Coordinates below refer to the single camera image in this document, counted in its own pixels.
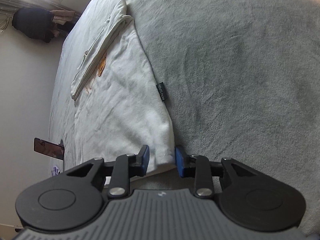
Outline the white Winnie the Pooh sweatshirt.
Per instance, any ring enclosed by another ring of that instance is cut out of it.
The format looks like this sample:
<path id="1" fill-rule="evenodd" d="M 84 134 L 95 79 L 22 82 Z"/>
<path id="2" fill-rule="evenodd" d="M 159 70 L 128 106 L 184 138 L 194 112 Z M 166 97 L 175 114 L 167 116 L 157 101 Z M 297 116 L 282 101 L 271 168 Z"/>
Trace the white Winnie the Pooh sweatshirt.
<path id="1" fill-rule="evenodd" d="M 174 165 L 171 118 L 135 29 L 120 0 L 85 50 L 71 84 L 77 162 L 114 161 L 150 149 L 149 175 Z"/>

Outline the dark clothes hanging in corner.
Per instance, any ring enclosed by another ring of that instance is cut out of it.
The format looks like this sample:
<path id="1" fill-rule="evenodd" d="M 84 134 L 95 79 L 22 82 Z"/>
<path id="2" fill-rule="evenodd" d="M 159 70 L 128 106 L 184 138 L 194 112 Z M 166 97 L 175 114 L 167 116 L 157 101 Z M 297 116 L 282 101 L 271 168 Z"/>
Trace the dark clothes hanging in corner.
<path id="1" fill-rule="evenodd" d="M 73 29 L 74 11 L 21 8 L 12 18 L 12 26 L 31 39 L 49 43 L 60 34 L 67 35 Z"/>

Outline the black phone stand base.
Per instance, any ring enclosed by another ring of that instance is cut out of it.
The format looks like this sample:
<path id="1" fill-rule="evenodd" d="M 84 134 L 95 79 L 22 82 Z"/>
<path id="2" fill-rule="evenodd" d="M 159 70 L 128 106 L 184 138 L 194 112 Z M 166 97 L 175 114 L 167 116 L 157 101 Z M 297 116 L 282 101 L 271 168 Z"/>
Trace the black phone stand base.
<path id="1" fill-rule="evenodd" d="M 64 144 L 63 144 L 63 140 L 62 140 L 62 139 L 61 139 L 59 145 L 60 145 L 61 147 L 64 147 Z"/>

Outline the folded purple garment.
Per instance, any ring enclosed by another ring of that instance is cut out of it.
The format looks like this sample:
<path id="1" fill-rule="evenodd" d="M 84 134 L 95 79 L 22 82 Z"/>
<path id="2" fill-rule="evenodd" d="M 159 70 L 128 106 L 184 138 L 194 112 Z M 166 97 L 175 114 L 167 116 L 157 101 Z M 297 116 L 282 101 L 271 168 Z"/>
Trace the folded purple garment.
<path id="1" fill-rule="evenodd" d="M 57 166 L 53 166 L 51 169 L 51 175 L 52 177 L 57 176 L 60 174 L 60 169 Z"/>

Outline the black smartphone on stand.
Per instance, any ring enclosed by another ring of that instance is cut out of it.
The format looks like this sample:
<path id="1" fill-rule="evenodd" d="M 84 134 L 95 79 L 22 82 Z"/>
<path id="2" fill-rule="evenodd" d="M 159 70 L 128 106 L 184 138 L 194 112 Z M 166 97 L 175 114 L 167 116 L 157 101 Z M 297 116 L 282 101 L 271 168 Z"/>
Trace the black smartphone on stand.
<path id="1" fill-rule="evenodd" d="M 65 154 L 63 144 L 54 144 L 40 138 L 34 138 L 34 151 L 59 160 L 63 160 Z"/>

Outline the grey bed sheet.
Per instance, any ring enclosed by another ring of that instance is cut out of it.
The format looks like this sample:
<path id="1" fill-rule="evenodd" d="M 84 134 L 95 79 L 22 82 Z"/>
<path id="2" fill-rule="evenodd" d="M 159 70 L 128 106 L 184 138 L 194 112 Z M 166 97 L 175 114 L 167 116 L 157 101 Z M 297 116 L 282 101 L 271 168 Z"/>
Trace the grey bed sheet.
<path id="1" fill-rule="evenodd" d="M 119 0 L 91 0 L 63 44 L 49 139 L 77 165 L 71 83 Z M 126 0 L 175 141 L 231 157 L 299 190 L 319 232 L 319 0 Z"/>

